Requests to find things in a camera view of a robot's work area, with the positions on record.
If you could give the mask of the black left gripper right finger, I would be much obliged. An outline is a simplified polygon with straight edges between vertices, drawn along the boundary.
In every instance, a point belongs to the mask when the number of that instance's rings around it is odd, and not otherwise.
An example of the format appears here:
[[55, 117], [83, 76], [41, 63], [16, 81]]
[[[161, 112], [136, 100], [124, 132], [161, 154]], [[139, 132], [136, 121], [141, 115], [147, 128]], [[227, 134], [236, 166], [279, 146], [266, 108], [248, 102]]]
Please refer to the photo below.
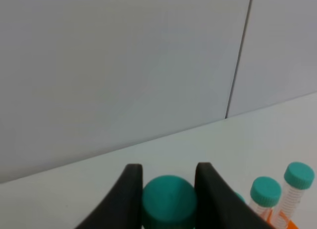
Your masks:
[[211, 163], [198, 163], [195, 173], [197, 229], [270, 229], [230, 188]]

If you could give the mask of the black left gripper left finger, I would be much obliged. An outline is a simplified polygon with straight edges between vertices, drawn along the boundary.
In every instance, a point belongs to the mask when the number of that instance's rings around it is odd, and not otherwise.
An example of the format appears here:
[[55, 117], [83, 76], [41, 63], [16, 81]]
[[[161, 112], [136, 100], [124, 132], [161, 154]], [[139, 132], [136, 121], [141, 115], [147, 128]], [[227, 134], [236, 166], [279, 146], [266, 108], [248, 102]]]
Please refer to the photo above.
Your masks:
[[127, 164], [109, 193], [77, 228], [140, 229], [142, 193], [142, 165]]

